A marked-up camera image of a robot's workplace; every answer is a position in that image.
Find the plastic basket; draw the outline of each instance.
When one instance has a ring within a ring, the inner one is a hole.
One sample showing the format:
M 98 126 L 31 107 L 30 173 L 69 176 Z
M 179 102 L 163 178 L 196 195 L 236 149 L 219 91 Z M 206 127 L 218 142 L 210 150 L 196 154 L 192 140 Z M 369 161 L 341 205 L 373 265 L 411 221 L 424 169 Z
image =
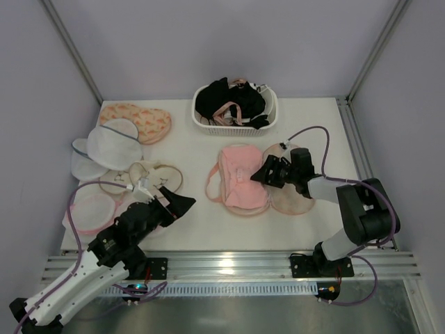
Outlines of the plastic basket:
M 272 89 L 268 89 L 265 91 L 263 98 L 266 101 L 266 110 L 272 104 L 272 110 L 268 115 L 269 125 L 262 127 L 261 129 L 255 129 L 254 127 L 223 127 L 219 125 L 210 125 L 209 121 L 203 117 L 195 110 L 196 97 L 200 93 L 201 90 L 206 88 L 207 86 L 203 86 L 198 89 L 193 96 L 192 103 L 192 119 L 193 122 L 197 125 L 197 127 L 204 132 L 205 134 L 210 134 L 214 136 L 263 136 L 269 131 L 278 121 L 278 99 L 277 95 Z

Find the pink fabric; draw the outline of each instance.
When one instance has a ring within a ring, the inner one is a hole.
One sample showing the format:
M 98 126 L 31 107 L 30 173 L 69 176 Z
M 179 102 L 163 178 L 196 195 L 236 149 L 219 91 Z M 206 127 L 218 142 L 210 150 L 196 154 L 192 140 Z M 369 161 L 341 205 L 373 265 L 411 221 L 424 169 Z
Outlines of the pink fabric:
M 263 154 L 253 145 L 229 146 L 221 150 L 225 205 L 256 209 L 268 205 L 268 193 L 259 182 L 250 180 L 262 165 Z

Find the gray wall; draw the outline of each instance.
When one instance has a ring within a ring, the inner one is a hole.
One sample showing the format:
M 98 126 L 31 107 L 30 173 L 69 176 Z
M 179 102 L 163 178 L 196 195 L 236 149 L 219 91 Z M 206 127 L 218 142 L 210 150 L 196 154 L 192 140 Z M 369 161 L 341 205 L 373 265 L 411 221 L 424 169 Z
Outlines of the gray wall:
M 445 3 L 413 1 L 353 105 L 371 163 L 444 314 Z
M 345 95 L 395 0 L 54 0 L 106 100 L 191 98 L 247 77 Z
M 70 143 L 99 106 L 38 1 L 0 2 L 0 45 L 0 331 L 11 333 L 8 304 L 37 292 L 61 240 Z

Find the purple cable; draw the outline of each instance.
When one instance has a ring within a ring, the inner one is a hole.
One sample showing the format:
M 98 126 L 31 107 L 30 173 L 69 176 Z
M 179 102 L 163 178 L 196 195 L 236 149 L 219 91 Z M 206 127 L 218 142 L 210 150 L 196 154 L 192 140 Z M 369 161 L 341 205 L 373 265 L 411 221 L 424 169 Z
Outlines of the purple cable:
M 49 296 L 51 296 L 54 292 L 56 292 L 58 289 L 60 289 L 60 287 L 62 287 L 76 272 L 77 269 L 79 268 L 79 266 L 81 265 L 81 260 L 82 260 L 82 245 L 81 245 L 81 240 L 79 239 L 79 235 L 77 234 L 76 231 L 76 227 L 74 226 L 74 221 L 72 220 L 72 215 L 71 215 L 71 204 L 74 201 L 74 197 L 77 193 L 77 191 L 79 189 L 82 189 L 85 186 L 88 186 L 90 184 L 110 184 L 111 186 L 118 186 L 120 188 L 126 188 L 126 186 L 123 186 L 121 184 L 117 184 L 117 183 L 112 183 L 112 182 L 105 182 L 105 181 L 90 181 L 90 182 L 85 182 L 84 184 L 78 186 L 77 188 L 75 188 L 75 190 L 73 190 L 73 192 L 70 195 L 70 198 L 68 199 L 68 203 L 67 203 L 67 216 L 68 216 L 68 221 L 70 222 L 70 227 L 74 233 L 74 238 L 76 239 L 76 244 L 77 244 L 77 260 L 76 260 L 76 264 L 74 265 L 73 270 L 71 270 L 71 275 L 65 277 L 60 283 L 58 283 L 54 288 L 52 288 L 51 290 L 49 290 L 41 299 L 39 299 L 38 301 L 35 302 L 34 306 L 29 309 L 29 311 L 20 319 L 17 327 L 14 330 L 14 334 L 18 334 L 20 331 L 20 328 L 22 327 L 23 323 L 26 321 L 26 319 L 29 318 L 29 316 L 31 315 L 32 312 L 34 312 L 34 310 L 45 301 L 46 298 L 48 298 Z
M 119 285 L 116 285 L 116 284 L 114 284 L 113 286 L 117 287 L 118 289 L 121 289 L 126 294 L 130 294 L 127 291 L 132 290 L 132 289 L 124 289 L 123 287 L 121 287 Z M 156 287 L 154 287 L 153 289 L 148 291 L 146 294 L 139 294 L 139 295 L 136 295 L 136 297 L 140 298 L 142 296 L 147 296 L 148 294 L 152 293 L 155 289 L 159 289 L 152 296 L 149 296 L 146 299 L 143 299 L 142 301 L 139 301 L 139 303 L 142 304 L 142 303 L 146 303 L 148 301 L 152 301 L 153 299 L 155 299 L 165 289 L 165 287 L 167 287 L 167 282 L 162 282 L 161 284 L 157 285 Z M 93 318 L 76 318 L 74 320 L 75 321 L 96 321 L 96 320 L 99 320 L 99 319 L 102 319 L 102 318 L 106 317 L 107 315 L 109 315 L 110 313 L 116 311 L 117 309 L 121 308 L 122 306 L 127 306 L 127 305 L 128 305 L 127 303 L 120 303 L 120 304 L 114 305 L 112 308 L 108 309 L 107 311 L 105 311 L 101 315 L 97 315 L 96 317 L 93 317 Z
M 326 175 L 325 164 L 326 164 L 326 158 L 327 158 L 327 151 L 329 150 L 330 135 L 329 135 L 329 131 L 325 127 L 322 127 L 321 125 L 314 125 L 312 127 L 307 127 L 307 128 L 305 128 L 303 130 L 300 130 L 296 134 L 290 136 L 288 141 L 291 141 L 292 139 L 294 139 L 299 134 L 302 134 L 303 132 L 306 132 L 306 131 L 312 130 L 312 129 L 322 129 L 326 133 L 326 148 L 325 148 L 325 153 L 323 155 L 323 160 L 321 161 L 321 175 L 325 179 L 327 179 L 329 181 L 353 183 L 353 184 L 360 184 L 361 186 L 364 186 L 365 188 L 371 190 L 376 196 L 378 196 L 383 201 L 383 203 L 387 206 L 387 208 L 389 210 L 389 215 L 391 216 L 391 222 L 392 222 L 390 233 L 382 241 L 375 242 L 373 244 L 372 243 L 368 243 L 365 246 L 381 246 L 381 245 L 386 244 L 388 241 L 391 241 L 391 239 L 394 236 L 394 233 L 396 233 L 396 213 L 395 213 L 394 208 L 392 207 L 391 203 L 382 195 L 382 193 L 380 193 L 373 186 L 370 186 L 369 184 L 364 183 L 364 182 L 359 181 L 359 180 L 342 179 L 342 178 L 339 178 L 339 177 L 329 177 L 329 176 Z M 359 248 L 358 250 L 355 250 L 354 252 L 351 253 L 351 255 L 356 253 L 357 251 L 360 251 L 361 249 L 363 249 L 363 248 Z
M 330 303 L 332 305 L 337 305 L 337 306 L 357 306 L 357 305 L 363 304 L 364 302 L 366 302 L 369 299 L 371 299 L 374 296 L 375 292 L 377 291 L 378 278 L 377 278 L 377 273 L 375 272 L 375 269 L 374 269 L 373 265 L 367 259 L 365 259 L 362 256 L 352 255 L 351 257 L 355 257 L 356 259 L 360 259 L 362 261 L 365 261 L 369 265 L 369 268 L 371 268 L 371 270 L 373 272 L 373 275 L 374 275 L 374 287 L 373 287 L 373 290 L 371 291 L 371 293 L 368 296 L 366 296 L 365 298 L 363 298 L 360 301 L 352 301 L 350 303 L 343 303 L 343 302 L 340 302 L 340 301 L 331 301 Z M 321 299 L 321 300 L 324 301 L 325 303 L 329 303 L 329 301 L 326 300 L 326 299 Z

